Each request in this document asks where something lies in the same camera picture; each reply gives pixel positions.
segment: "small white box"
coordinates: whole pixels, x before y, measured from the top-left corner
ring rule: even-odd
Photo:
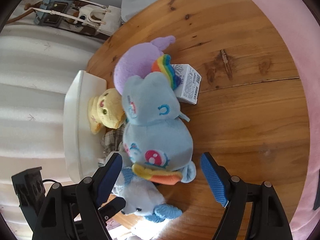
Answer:
[[[173,64],[172,67],[181,78],[181,84],[174,91],[178,101],[195,105],[198,101],[201,76],[189,64]]]

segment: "black cable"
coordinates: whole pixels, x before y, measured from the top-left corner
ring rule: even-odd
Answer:
[[[54,182],[54,183],[58,183],[57,181],[55,181],[55,180],[53,180],[53,179],[44,179],[44,180],[42,181],[42,183],[48,182],[48,181]]]

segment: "wood grain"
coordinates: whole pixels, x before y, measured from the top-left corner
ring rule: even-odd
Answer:
[[[159,0],[106,41],[87,71],[113,87],[114,66],[127,49],[167,35],[177,39],[165,51],[172,63],[192,65],[203,79],[197,105],[181,103],[191,118],[186,125],[197,176],[188,184],[158,186],[184,213],[154,232],[155,239],[212,239],[224,209],[199,167],[206,151],[246,182],[271,181],[290,221],[307,173],[309,121],[301,81],[280,35],[251,0]],[[238,239],[249,215],[248,206]],[[116,219],[130,229],[143,221],[119,213]]]

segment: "pink fabric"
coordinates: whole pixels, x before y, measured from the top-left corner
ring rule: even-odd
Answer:
[[[294,240],[308,238],[320,219],[313,211],[320,169],[320,27],[302,0],[252,0],[269,18],[286,43],[299,71],[310,121],[308,173],[290,223]]]

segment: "metal screw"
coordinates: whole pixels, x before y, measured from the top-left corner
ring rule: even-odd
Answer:
[[[85,184],[89,184],[91,181],[92,181],[92,178],[91,178],[91,177],[86,177],[86,178],[84,178],[84,180],[83,180],[83,182],[84,182]]]
[[[54,184],[52,185],[52,188],[53,188],[53,189],[57,189],[58,187],[60,187],[60,184],[59,184],[59,183],[54,183]]]
[[[271,187],[271,186],[272,186],[271,182],[269,182],[269,181],[265,181],[265,182],[264,182],[264,185],[265,185],[266,187]]]
[[[238,176],[232,176],[232,177],[231,177],[231,180],[232,180],[233,182],[239,182],[239,181],[240,181],[240,178],[239,178]]]

